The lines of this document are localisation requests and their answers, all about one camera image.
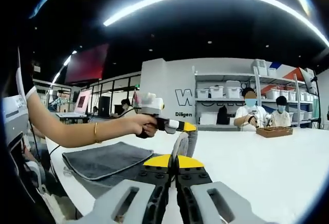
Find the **face mask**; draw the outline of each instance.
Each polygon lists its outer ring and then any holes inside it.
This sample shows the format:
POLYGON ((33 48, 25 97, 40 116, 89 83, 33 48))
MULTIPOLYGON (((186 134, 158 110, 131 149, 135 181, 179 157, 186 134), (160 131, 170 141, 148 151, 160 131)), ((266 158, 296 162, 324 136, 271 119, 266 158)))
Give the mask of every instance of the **face mask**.
POLYGON ((249 107, 253 107, 256 104, 257 99, 245 99, 245 103, 249 107))
POLYGON ((281 105, 278 105, 278 111, 279 111, 279 113, 283 113, 283 111, 285 111, 286 110, 286 106, 281 106, 281 105))

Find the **laptop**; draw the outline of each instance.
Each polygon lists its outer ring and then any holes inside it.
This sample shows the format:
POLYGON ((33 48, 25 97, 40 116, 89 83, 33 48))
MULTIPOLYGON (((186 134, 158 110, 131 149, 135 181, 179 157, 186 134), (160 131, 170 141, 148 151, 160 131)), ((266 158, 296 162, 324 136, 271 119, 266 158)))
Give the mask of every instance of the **laptop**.
POLYGON ((74 112, 56 113, 56 115, 60 118, 85 118, 85 117, 87 117, 86 110, 87 110, 88 101, 89 101, 91 94, 92 94, 91 89, 80 92, 74 112))

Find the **red screen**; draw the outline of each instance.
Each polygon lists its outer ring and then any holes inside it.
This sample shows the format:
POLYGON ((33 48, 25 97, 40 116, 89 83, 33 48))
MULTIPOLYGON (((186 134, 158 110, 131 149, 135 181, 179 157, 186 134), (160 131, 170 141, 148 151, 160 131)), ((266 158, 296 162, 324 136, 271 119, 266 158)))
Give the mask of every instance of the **red screen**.
POLYGON ((108 44, 103 44, 71 55, 71 60, 67 66, 65 83, 101 79, 107 49, 108 44))

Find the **shelving unit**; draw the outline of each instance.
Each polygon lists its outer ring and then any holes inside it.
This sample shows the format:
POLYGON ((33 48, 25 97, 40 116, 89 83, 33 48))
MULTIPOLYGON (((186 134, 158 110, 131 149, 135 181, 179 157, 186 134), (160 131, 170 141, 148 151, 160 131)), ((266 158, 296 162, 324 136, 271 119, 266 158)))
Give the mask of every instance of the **shelving unit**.
MULTIPOLYGON (((254 73, 206 73, 202 74, 199 72, 195 72, 195 86, 198 86, 198 83, 211 83, 211 82, 226 82, 228 80, 240 81, 241 83, 247 83, 249 86, 251 83, 255 84, 257 90, 258 97, 258 105, 261 106, 262 102, 264 103, 275 103, 275 100, 270 99, 262 99, 261 98, 261 84, 269 84, 269 85, 279 85, 286 87, 293 87, 296 89, 296 101, 288 101, 289 104, 297 104, 298 107, 298 120, 300 120, 300 106, 301 104, 312 105, 313 102, 300 101, 300 91, 299 88, 305 88, 306 85, 304 82, 297 80, 297 76, 294 75, 294 79, 285 79, 285 78, 276 78, 270 76, 260 76, 258 73, 258 69, 254 67, 254 73)), ((239 105, 238 103, 242 102, 242 98, 195 98, 195 118, 196 123, 198 123, 198 104, 199 103, 218 103, 218 102, 227 102, 227 103, 236 103, 235 105, 239 105)), ((311 121, 298 121, 292 122, 292 125, 297 125, 298 127, 301 124, 310 123, 311 121)), ((198 128, 201 130, 236 130, 235 126, 232 125, 198 125, 198 128)))

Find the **white table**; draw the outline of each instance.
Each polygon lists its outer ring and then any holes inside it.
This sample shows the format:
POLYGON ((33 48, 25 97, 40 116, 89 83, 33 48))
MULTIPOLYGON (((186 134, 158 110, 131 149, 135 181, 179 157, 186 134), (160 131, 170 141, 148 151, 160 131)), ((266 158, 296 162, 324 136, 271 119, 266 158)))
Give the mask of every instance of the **white table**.
MULTIPOLYGON (((93 209, 94 197, 75 179, 64 173, 63 152, 124 141, 156 153, 169 154, 178 136, 158 132, 154 138, 125 136, 82 148, 59 147, 51 154, 54 169, 69 198, 82 215, 93 209)), ((204 163, 212 181, 221 181, 252 206, 265 221, 295 223, 321 191, 329 170, 329 132, 295 128, 294 134, 263 138, 253 132, 202 132, 194 158, 204 163)), ((56 143, 47 140, 48 150, 56 143)), ((182 223, 176 190, 170 189, 163 224, 182 223)))

